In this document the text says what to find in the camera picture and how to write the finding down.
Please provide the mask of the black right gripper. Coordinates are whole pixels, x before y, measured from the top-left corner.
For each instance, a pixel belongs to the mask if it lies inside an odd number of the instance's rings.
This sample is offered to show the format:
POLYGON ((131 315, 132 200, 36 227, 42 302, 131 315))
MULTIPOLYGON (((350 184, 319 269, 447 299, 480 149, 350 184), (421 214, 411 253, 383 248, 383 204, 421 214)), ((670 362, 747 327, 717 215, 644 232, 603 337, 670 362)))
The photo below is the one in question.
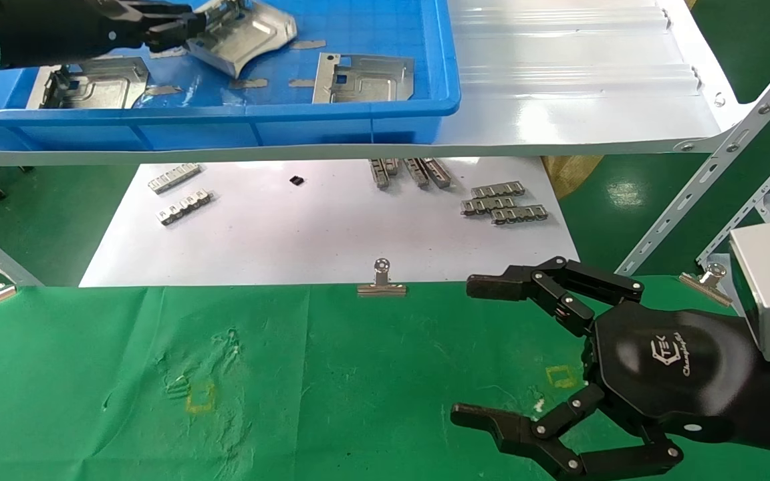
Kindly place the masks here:
POLYGON ((451 422, 488 432, 499 452, 533 460, 556 480, 667 473, 684 454, 665 433, 770 450, 770 362, 745 320, 647 308, 639 304, 643 292, 632 278, 563 257, 468 277, 471 298, 532 301, 572 335, 590 336, 591 384, 537 421, 455 403, 451 422), (616 307, 595 320, 580 295, 616 307), (642 445, 581 454, 566 447, 562 436, 599 407, 642 445))

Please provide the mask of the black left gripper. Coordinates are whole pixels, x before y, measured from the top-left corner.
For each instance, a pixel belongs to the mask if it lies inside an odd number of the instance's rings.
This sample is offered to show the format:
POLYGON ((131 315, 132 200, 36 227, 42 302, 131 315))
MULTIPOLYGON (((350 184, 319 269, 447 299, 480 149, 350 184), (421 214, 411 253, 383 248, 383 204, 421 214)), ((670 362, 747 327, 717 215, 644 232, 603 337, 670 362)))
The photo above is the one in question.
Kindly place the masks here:
POLYGON ((0 68, 89 59, 116 47, 186 45, 206 15, 165 1, 0 1, 0 68))

